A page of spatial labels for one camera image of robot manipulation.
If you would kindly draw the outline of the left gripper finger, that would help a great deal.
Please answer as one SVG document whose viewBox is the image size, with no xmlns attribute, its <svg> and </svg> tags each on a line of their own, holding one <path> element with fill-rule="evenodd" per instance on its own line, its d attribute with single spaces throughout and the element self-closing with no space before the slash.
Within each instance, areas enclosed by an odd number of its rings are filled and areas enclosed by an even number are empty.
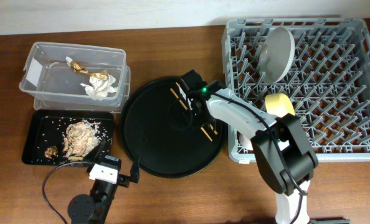
<svg viewBox="0 0 370 224">
<path fill-rule="evenodd" d="M 101 140 L 101 143 L 99 145 L 99 148 L 96 151 L 95 156 L 92 159 L 92 162 L 98 161 L 98 159 L 99 159 L 102 151 L 104 150 L 104 147 L 105 147 L 105 140 Z"/>
<path fill-rule="evenodd" d="M 138 183 L 140 179 L 140 152 L 137 152 L 134 157 L 132 167 L 130 169 L 130 182 Z"/>
</svg>

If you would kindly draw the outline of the food scraps with rice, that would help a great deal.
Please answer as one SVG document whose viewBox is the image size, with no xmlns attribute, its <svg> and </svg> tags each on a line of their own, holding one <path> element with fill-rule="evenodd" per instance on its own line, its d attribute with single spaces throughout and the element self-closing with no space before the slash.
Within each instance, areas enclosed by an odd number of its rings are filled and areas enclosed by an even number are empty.
<svg viewBox="0 0 370 224">
<path fill-rule="evenodd" d="M 84 160 L 101 143 L 100 125 L 101 122 L 83 119 L 66 127 L 62 152 L 69 162 Z"/>
</svg>

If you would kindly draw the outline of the wooden chopstick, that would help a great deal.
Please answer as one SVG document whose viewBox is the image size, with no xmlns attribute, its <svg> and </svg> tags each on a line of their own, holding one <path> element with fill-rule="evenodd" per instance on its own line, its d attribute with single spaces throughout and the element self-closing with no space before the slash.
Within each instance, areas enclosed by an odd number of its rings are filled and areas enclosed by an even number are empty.
<svg viewBox="0 0 370 224">
<path fill-rule="evenodd" d="M 180 105 L 185 109 L 185 112 L 189 112 L 189 108 L 186 106 L 186 104 L 182 101 L 182 99 L 180 99 L 180 97 L 178 96 L 178 94 L 172 89 L 170 88 L 170 91 L 171 93 L 174 95 L 174 97 L 176 98 L 176 101 L 178 101 L 180 103 Z M 200 129 L 201 131 L 206 135 L 206 137 L 211 141 L 213 142 L 213 139 L 211 138 L 211 136 L 209 135 L 209 133 L 206 131 L 206 129 L 204 128 L 204 126 L 200 126 Z"/>
<path fill-rule="evenodd" d="M 176 86 L 178 88 L 179 94 L 178 96 L 182 101 L 186 104 L 186 106 L 189 108 L 189 115 L 190 119 L 188 121 L 188 126 L 186 128 L 191 128 L 193 126 L 204 126 L 204 128 L 209 129 L 212 133 L 215 135 L 218 135 L 218 132 L 216 130 L 216 121 L 214 118 L 208 118 L 207 116 L 202 117 L 202 111 L 197 112 L 196 110 L 192 109 L 192 100 L 189 99 L 185 93 L 185 91 L 182 89 L 181 85 L 176 82 Z"/>
</svg>

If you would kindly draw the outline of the white napkin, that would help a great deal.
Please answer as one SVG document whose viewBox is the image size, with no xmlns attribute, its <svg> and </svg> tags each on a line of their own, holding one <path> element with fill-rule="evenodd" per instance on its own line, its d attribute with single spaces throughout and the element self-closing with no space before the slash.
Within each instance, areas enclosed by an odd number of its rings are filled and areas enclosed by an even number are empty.
<svg viewBox="0 0 370 224">
<path fill-rule="evenodd" d="M 85 83 L 81 83 L 80 85 L 84 87 L 85 93 L 93 100 L 101 100 L 102 98 L 106 98 L 109 93 L 117 92 L 117 87 L 113 87 L 115 82 L 116 78 L 109 75 L 107 80 L 90 77 L 89 85 Z"/>
</svg>

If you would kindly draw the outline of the brown snack wrapper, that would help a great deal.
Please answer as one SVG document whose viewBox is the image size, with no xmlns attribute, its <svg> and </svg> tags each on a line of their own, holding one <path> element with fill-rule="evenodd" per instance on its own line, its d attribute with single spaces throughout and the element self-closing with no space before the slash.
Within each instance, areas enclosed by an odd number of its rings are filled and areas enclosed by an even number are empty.
<svg viewBox="0 0 370 224">
<path fill-rule="evenodd" d="M 108 80 L 108 71 L 103 70 L 101 72 L 91 72 L 86 69 L 83 65 L 79 64 L 77 61 L 70 57 L 65 58 L 67 65 L 75 72 L 82 75 L 87 75 L 89 77 L 97 78 L 100 80 Z"/>
</svg>

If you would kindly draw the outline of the yellow bowl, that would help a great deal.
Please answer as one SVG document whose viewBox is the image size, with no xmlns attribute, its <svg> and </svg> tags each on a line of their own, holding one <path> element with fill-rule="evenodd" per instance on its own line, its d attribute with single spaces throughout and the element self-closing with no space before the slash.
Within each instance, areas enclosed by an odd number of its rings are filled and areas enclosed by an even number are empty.
<svg viewBox="0 0 370 224">
<path fill-rule="evenodd" d="M 295 115 L 294 107 L 289 97 L 284 93 L 270 94 L 265 97 L 265 109 L 268 114 L 284 117 L 287 114 Z"/>
</svg>

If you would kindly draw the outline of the grey plate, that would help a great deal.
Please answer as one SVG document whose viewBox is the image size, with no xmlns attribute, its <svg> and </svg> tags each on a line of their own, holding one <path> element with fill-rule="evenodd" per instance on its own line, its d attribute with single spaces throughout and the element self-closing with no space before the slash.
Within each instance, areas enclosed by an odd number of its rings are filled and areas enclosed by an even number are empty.
<svg viewBox="0 0 370 224">
<path fill-rule="evenodd" d="M 295 39 L 284 27 L 273 29 L 265 39 L 259 59 L 263 82 L 279 82 L 289 72 L 295 56 Z"/>
</svg>

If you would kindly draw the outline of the pink cup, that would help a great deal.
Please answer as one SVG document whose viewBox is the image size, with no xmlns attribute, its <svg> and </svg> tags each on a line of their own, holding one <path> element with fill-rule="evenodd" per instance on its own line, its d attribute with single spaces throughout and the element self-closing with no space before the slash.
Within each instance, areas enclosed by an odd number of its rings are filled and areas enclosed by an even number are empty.
<svg viewBox="0 0 370 224">
<path fill-rule="evenodd" d="M 252 151 L 253 150 L 253 147 L 252 147 L 252 143 L 251 143 L 251 140 L 246 138 L 243 134 L 239 134 L 239 138 L 238 138 L 239 142 L 240 142 L 240 145 L 248 150 L 248 151 Z"/>
</svg>

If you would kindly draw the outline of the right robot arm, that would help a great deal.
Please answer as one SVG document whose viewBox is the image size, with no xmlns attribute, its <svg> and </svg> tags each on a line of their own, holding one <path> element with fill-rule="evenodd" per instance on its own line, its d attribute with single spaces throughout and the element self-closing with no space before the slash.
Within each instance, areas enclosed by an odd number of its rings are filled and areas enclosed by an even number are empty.
<svg viewBox="0 0 370 224">
<path fill-rule="evenodd" d="M 318 158 L 299 119 L 268 114 L 221 82 L 206 83 L 194 70 L 181 76 L 178 88 L 193 116 L 221 120 L 250 140 L 260 175 L 275 192 L 275 221 L 311 223 L 307 194 Z"/>
</svg>

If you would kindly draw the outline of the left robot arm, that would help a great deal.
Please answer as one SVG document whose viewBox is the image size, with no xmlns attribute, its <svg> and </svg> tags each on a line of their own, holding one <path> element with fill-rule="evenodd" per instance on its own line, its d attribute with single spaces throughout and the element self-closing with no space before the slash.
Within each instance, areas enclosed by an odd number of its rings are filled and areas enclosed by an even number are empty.
<svg viewBox="0 0 370 224">
<path fill-rule="evenodd" d="M 90 163 L 87 174 L 94 183 L 89 194 L 77 195 L 69 202 L 67 213 L 72 223 L 104 223 L 117 188 L 128 188 L 130 183 L 138 183 L 140 179 L 139 153 L 136 153 L 130 175 L 124 175 L 120 174 L 119 158 L 102 155 L 104 146 L 101 142 L 100 147 L 84 159 Z"/>
</svg>

